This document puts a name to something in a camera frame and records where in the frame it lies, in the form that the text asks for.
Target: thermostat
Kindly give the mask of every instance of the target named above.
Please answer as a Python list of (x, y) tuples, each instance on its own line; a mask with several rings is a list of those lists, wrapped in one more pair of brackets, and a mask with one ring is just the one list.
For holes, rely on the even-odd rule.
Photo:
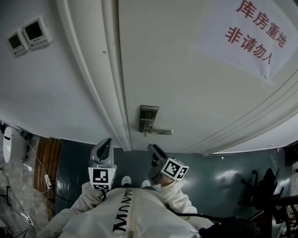
[(52, 42), (52, 37), (43, 16), (23, 26), (22, 30), (30, 48), (32, 49)]
[(29, 49), (28, 44), (22, 34), (21, 30), (16, 31), (13, 33), (9, 39), (8, 43), (10, 45), (10, 48), (12, 49), (14, 55), (20, 55)]

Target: floor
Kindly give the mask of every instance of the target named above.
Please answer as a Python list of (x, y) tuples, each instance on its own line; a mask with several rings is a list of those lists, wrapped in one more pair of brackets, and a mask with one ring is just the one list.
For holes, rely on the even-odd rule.
[[(93, 145), (63, 140), (57, 165), (57, 193), (64, 199), (75, 201), (81, 194), (81, 185), (89, 181), (88, 161)], [(151, 158), (147, 152), (123, 152), (114, 150), (117, 172), (113, 186), (118, 186), (125, 175), (132, 178), (132, 186), (138, 187), (147, 178)], [(284, 166), (284, 151), (275, 150), (238, 154), (211, 155), (169, 154), (170, 157), (190, 166), (183, 178), (183, 192), (186, 193), (199, 213), (218, 217), (239, 215), (248, 218), (256, 211), (239, 206), (244, 193), (241, 179), (252, 180), (252, 171), (259, 172), (259, 178), (268, 168), (274, 173), (280, 169), (279, 192), (284, 187), (283, 196), (291, 193), (292, 167)], [(56, 198), (56, 212), (71, 207), (71, 203)], [(281, 226), (273, 222), (273, 236), (277, 237)]]
[[(37, 151), (39, 142), (38, 136), (32, 136), (29, 143)], [(38, 232), (48, 224), (46, 200), (43, 195), (33, 188), (35, 154), (30, 148), (28, 158), (22, 163), (20, 161), (10, 161), (6, 163), (3, 157), (3, 147), (0, 146), (0, 167), (3, 169), (9, 184), (19, 200), (24, 212), (16, 201), (12, 191), (9, 191), (9, 199), (18, 213), (30, 215), (34, 226), (30, 228), (29, 223), (13, 209), (7, 206), (6, 198), (0, 198), (0, 219), (8, 226), (9, 232), (15, 237), (24, 230), (28, 230), (26, 238), (35, 237)], [(0, 194), (6, 193), (7, 180), (0, 171)]]

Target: person's right hand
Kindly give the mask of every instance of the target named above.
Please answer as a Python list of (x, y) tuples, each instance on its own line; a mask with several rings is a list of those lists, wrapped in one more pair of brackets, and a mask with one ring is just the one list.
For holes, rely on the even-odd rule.
[(160, 173), (160, 177), (157, 180), (157, 183), (160, 184), (162, 187), (168, 186), (173, 183), (175, 180), (171, 179), (169, 176)]

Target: thermostat screen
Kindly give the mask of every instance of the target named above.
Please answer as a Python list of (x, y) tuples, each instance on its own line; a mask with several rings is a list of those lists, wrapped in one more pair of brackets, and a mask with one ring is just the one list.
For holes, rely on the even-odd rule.
[(41, 31), (41, 28), (39, 27), (38, 21), (27, 26), (25, 30), (29, 40), (33, 40), (37, 37), (42, 36), (42, 31)]
[(13, 49), (15, 49), (15, 48), (22, 45), (22, 43), (20, 42), (20, 39), (19, 39), (17, 34), (14, 35), (13, 37), (9, 38), (8, 41), (9, 41), (9, 43), (10, 43), (10, 45)]

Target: jacket sleeve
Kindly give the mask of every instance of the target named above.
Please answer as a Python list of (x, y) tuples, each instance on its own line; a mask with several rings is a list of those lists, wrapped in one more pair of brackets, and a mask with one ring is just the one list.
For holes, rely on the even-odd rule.
[(102, 203), (102, 192), (91, 187), (90, 182), (82, 185), (82, 194), (69, 209), (64, 209), (57, 214), (50, 223), (39, 233), (37, 238), (56, 238), (62, 233), (63, 227), (73, 217), (89, 211)]
[[(166, 187), (161, 187), (160, 193), (165, 200), (165, 202), (170, 206), (170, 208), (178, 213), (196, 213), (197, 210), (194, 206), (191, 205), (189, 197), (182, 193), (181, 187), (183, 183), (173, 182)], [(200, 217), (182, 217), (188, 223), (190, 223), (197, 230), (201, 228), (209, 228), (213, 223), (206, 219)]]

